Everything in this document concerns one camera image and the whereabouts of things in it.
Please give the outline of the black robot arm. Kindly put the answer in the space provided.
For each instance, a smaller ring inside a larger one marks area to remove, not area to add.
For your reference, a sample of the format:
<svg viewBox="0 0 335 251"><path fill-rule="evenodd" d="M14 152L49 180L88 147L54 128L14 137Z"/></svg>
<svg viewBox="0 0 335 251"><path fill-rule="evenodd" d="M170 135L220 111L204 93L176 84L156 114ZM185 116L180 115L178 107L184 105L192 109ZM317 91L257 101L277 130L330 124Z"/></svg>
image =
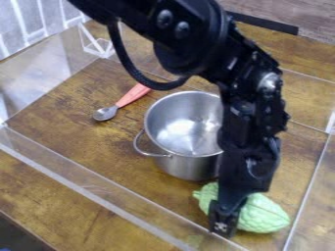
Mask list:
<svg viewBox="0 0 335 251"><path fill-rule="evenodd" d="M170 90L197 75L214 83L224 105L217 143L218 198L209 203L209 230L230 237L246 197L269 189L280 163L289 115L277 61L245 38L216 0L67 0L106 26L125 71L146 87ZM156 82L136 69L121 41L124 23L153 42L162 68L177 76Z"/></svg>

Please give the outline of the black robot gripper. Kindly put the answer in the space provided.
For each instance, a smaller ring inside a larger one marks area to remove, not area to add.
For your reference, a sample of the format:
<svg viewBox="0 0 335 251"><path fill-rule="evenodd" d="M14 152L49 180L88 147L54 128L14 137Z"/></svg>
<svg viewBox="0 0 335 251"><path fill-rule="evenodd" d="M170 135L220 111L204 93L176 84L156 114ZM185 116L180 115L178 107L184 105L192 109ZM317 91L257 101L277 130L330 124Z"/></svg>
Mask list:
<svg viewBox="0 0 335 251"><path fill-rule="evenodd" d="M218 198L209 202L209 231L224 238L236 233L237 219L246 196L266 192L280 163L281 141L276 136L240 147L218 135L224 153L220 160Z"/></svg>

